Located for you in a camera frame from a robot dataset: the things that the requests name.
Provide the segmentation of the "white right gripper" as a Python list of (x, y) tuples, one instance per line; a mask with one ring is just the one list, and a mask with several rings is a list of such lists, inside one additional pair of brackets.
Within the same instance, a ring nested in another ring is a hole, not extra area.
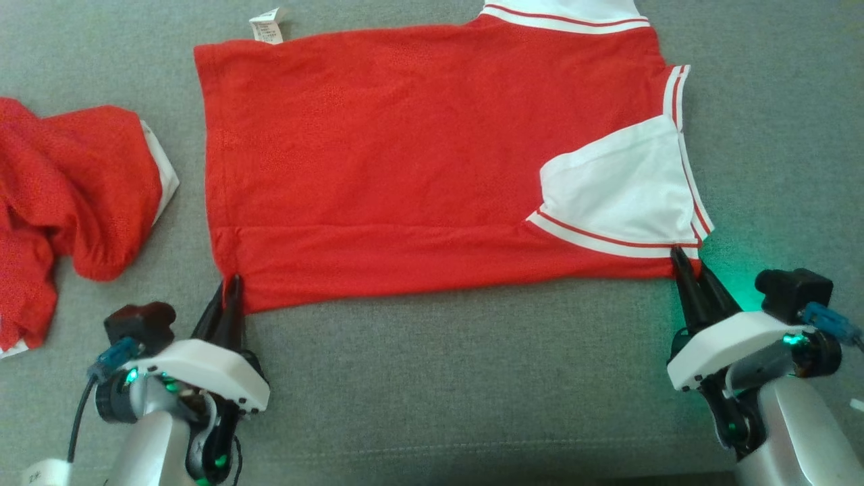
[(674, 337), (667, 363), (675, 390), (697, 389), (713, 376), (722, 393), (738, 393), (793, 375), (793, 348), (805, 344), (813, 326), (786, 324), (762, 311), (741, 312), (709, 265), (701, 265), (697, 282), (681, 246), (672, 247), (672, 264), (687, 328)]

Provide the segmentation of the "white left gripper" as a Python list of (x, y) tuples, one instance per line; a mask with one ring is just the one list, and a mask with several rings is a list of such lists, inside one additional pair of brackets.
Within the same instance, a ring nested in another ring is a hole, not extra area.
[[(136, 367), (142, 375), (164, 373), (234, 401), (246, 413), (264, 412), (271, 387), (246, 358), (236, 353), (243, 350), (246, 332), (243, 291), (240, 275), (226, 281), (225, 288), (221, 282), (198, 318), (192, 339), (173, 342), (155, 356), (132, 360), (126, 369)], [(224, 342), (228, 350), (209, 342)]]

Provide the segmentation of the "red garment white trim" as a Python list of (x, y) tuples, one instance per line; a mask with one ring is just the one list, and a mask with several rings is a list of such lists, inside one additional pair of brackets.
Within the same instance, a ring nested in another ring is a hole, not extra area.
[(85, 279), (117, 279), (179, 185), (133, 111), (102, 105), (41, 117), (0, 97), (0, 360), (44, 344), (57, 259), (71, 259)]

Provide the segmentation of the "red shirt white striped sleeves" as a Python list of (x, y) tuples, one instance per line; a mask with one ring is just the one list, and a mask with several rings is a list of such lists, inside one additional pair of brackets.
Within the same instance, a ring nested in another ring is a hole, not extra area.
[(666, 279), (713, 230), (691, 68), (635, 0), (485, 0), (465, 24), (200, 45), (213, 258), (257, 313)]

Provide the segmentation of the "grey fabric sofa seat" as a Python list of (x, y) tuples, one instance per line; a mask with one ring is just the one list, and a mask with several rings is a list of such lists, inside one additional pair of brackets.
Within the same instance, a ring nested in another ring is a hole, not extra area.
[[(125, 304), (175, 307), (187, 336), (212, 298), (197, 45), (463, 24), (483, 0), (0, 0), (0, 96), (45, 116), (112, 104), (157, 133), (181, 186), (111, 283), (56, 264), (46, 344), (0, 360), (0, 486), (63, 458), (86, 368)], [(637, 0), (673, 64), (691, 65), (685, 140), (715, 231), (701, 257), (743, 308), (754, 277), (806, 267), (864, 326), (864, 0)], [(240, 486), (713, 482), (734, 459), (697, 394), (670, 385), (681, 326), (668, 280), (340, 300), (257, 314), (273, 390), (238, 429)]]

